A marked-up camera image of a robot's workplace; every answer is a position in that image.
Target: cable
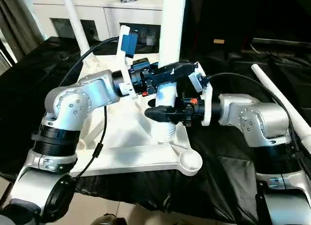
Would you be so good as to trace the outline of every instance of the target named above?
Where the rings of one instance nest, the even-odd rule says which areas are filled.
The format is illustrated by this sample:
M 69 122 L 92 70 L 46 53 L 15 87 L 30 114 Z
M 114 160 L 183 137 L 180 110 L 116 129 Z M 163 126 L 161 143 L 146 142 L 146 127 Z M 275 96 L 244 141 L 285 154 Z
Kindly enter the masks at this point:
M 112 37 L 109 39 L 106 39 L 102 42 L 100 42 L 98 45 L 95 45 L 94 47 L 90 48 L 86 53 L 84 53 L 79 60 L 71 67 L 71 69 L 67 72 L 67 74 L 65 75 L 65 77 L 63 78 L 63 80 L 60 82 L 58 87 L 61 87 L 63 85 L 63 83 L 66 81 L 66 79 L 68 78 L 68 76 L 71 74 L 71 72 L 93 51 L 95 51 L 96 49 L 98 49 L 102 44 L 105 43 L 109 43 L 112 41 L 117 41 L 119 39 L 119 37 Z
M 88 164 L 84 167 L 84 169 L 76 176 L 75 180 L 78 181 L 80 179 L 80 177 L 86 172 L 86 170 L 89 168 L 89 166 L 92 164 L 92 162 L 94 161 L 95 158 L 97 158 L 100 154 L 100 152 L 103 149 L 103 139 L 106 133 L 106 129 L 107 129 L 107 106 L 104 107 L 104 130 L 103 130 L 103 134 L 101 137 L 101 140 L 97 143 L 97 146 L 93 152 L 92 158 L 91 160 L 88 162 Z
M 249 43 L 249 45 L 251 46 L 251 48 L 255 51 L 255 53 L 257 53 L 257 54 L 261 54 L 259 51 L 257 51 L 254 47 L 253 47 L 253 45 L 251 44 L 251 43 Z
M 102 42 L 100 42 L 98 45 L 95 45 L 94 47 L 90 48 L 86 53 L 84 53 L 79 60 L 71 67 L 71 69 L 67 72 L 67 74 L 65 75 L 65 77 L 63 78 L 63 80 L 60 82 L 58 87 L 61 87 L 63 85 L 63 83 L 66 81 L 66 79 L 68 78 L 68 76 L 72 73 L 72 71 L 93 51 L 95 51 L 96 49 L 98 49 L 102 44 L 105 43 L 109 43 L 112 41 L 117 41 L 119 39 L 119 37 L 112 37 L 109 39 L 106 39 Z M 89 168 L 89 166 L 92 164 L 92 162 L 94 161 L 95 158 L 97 158 L 100 154 L 100 152 L 103 149 L 103 139 L 106 133 L 106 129 L 107 129 L 107 107 L 104 107 L 104 131 L 101 137 L 101 140 L 99 143 L 97 143 L 97 146 L 93 152 L 92 158 L 91 160 L 88 162 L 88 164 L 84 167 L 84 169 L 76 176 L 75 180 L 78 181 L 80 179 L 80 177 L 86 172 L 86 170 Z
M 265 91 L 267 91 L 271 97 L 278 103 L 278 105 L 280 105 L 284 111 L 286 112 L 287 116 L 288 116 L 288 120 L 289 120 L 289 132 L 290 132 L 290 135 L 291 135 L 291 138 L 292 138 L 292 141 L 294 143 L 294 147 L 297 151 L 299 151 L 299 146 L 298 146 L 298 143 L 297 143 L 297 136 L 296 136 L 296 133 L 295 133 L 295 130 L 294 130 L 294 125 L 293 125 L 293 121 L 291 119 L 291 116 L 288 112 L 288 110 L 286 109 L 285 105 L 283 104 L 283 102 L 271 91 L 269 90 L 268 88 L 266 88 L 263 84 L 257 82 L 256 80 L 254 79 L 251 79 L 247 76 L 244 76 L 242 74 L 238 74 L 238 73 L 231 73 L 231 72 L 223 72 L 223 73 L 216 73 L 216 74 L 213 74 L 209 77 L 207 77 L 208 80 L 212 79 L 212 78 L 215 78 L 215 77 L 218 77 L 218 76 L 223 76 L 223 75 L 234 75 L 234 76 L 238 76 L 238 77 L 241 77 L 241 78 L 244 78 L 244 79 L 247 79 L 255 84 L 257 84 L 258 86 L 260 86 L 262 89 L 264 89 Z

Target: black tablecloth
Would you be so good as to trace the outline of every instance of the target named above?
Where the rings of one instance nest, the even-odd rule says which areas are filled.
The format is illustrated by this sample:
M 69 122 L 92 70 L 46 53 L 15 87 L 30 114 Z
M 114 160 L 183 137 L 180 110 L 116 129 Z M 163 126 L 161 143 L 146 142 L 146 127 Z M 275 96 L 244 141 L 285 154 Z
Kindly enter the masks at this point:
M 97 54 L 115 54 L 106 44 Z M 45 112 L 44 98 L 62 80 L 79 57 L 72 39 L 52 37 L 0 77 L 0 172 L 14 180 L 33 141 L 30 136 Z M 200 61 L 208 74 L 230 71 L 256 78 L 250 66 L 258 63 L 293 105 L 311 123 L 311 65 L 307 56 L 279 58 L 268 55 L 210 53 L 183 54 Z M 67 80 L 74 83 L 81 67 Z M 256 85 L 236 77 L 211 82 L 214 94 L 246 93 L 263 102 L 270 100 Z M 110 200 L 139 203 L 147 209 L 180 212 L 229 223 L 257 224 L 256 181 L 252 152 L 235 127 L 187 129 L 191 147 L 203 158 L 195 176 L 179 171 L 155 171 L 82 177 L 77 190 Z

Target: orange label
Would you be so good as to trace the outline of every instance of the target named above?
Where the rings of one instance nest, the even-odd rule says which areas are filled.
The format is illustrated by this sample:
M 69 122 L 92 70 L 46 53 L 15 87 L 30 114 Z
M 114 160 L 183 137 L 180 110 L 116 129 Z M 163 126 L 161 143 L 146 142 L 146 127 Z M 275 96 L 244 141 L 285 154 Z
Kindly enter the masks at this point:
M 192 99 L 190 100 L 190 103 L 191 103 L 191 104 L 198 104 L 198 99 L 192 98 Z
M 214 44 L 224 44 L 225 40 L 224 39 L 214 39 Z

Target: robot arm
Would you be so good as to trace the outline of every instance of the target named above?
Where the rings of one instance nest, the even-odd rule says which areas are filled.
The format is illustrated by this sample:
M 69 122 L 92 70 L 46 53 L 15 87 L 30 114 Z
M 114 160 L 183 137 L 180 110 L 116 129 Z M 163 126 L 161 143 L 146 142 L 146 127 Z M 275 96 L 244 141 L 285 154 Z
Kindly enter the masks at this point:
M 156 93 L 161 84 L 189 77 L 196 91 L 202 92 L 200 98 L 183 98 L 175 107 L 149 108 L 145 115 L 158 122 L 181 121 L 186 126 L 194 120 L 209 125 L 211 117 L 218 116 L 220 125 L 237 127 L 255 154 L 267 158 L 255 160 L 259 182 L 274 190 L 300 189 L 310 202 L 305 173 L 296 159 L 286 158 L 292 152 L 289 120 L 279 105 L 261 103 L 244 94 L 222 94 L 219 101 L 212 103 L 212 87 L 199 63 L 178 62 L 158 69 L 157 64 L 141 59 L 133 63 L 128 73 L 135 93 L 143 96 Z M 33 135 L 35 146 L 17 177 L 10 204 L 0 215 L 2 224 L 50 223 L 66 214 L 76 183 L 68 173 L 77 160 L 75 149 L 84 120 L 94 109 L 117 103 L 127 95 L 121 71 L 109 70 L 88 75 L 71 86 L 58 87 L 47 95 L 47 114 L 39 132 Z M 271 159 L 272 153 L 281 159 Z M 278 179 L 279 184 L 271 184 L 271 179 Z M 16 213 L 27 218 L 24 223 L 15 221 L 12 214 Z

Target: white cylinder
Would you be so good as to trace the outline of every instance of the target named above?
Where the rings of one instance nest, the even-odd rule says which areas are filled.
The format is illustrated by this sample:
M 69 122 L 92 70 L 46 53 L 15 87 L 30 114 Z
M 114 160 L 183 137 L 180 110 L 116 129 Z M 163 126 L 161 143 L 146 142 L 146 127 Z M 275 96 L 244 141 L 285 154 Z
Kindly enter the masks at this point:
M 302 116 L 297 112 L 294 106 L 286 99 L 282 92 L 276 87 L 276 85 L 270 80 L 270 78 L 262 71 L 262 69 L 257 65 L 252 65 L 252 70 L 261 81 L 261 83 L 271 90 L 284 104 L 288 110 L 291 119 L 293 121 L 294 129 L 301 140 L 308 140 L 311 137 L 311 128 L 308 123 L 302 118 Z
M 76 36 L 76 39 L 77 39 L 77 42 L 78 42 L 78 45 L 81 51 L 81 55 L 83 55 L 89 50 L 89 44 L 86 39 L 86 35 L 84 33 L 81 21 L 77 15 L 73 1 L 64 0 L 64 3 L 67 9 L 67 12 L 69 14 L 70 23 L 71 23 L 74 35 Z
M 159 68 L 179 61 L 181 34 L 186 0 L 163 0 L 162 24 L 159 46 Z M 174 107 L 176 83 L 158 87 L 155 105 Z M 153 135 L 159 142 L 169 142 L 175 137 L 176 126 L 172 123 L 157 123 Z

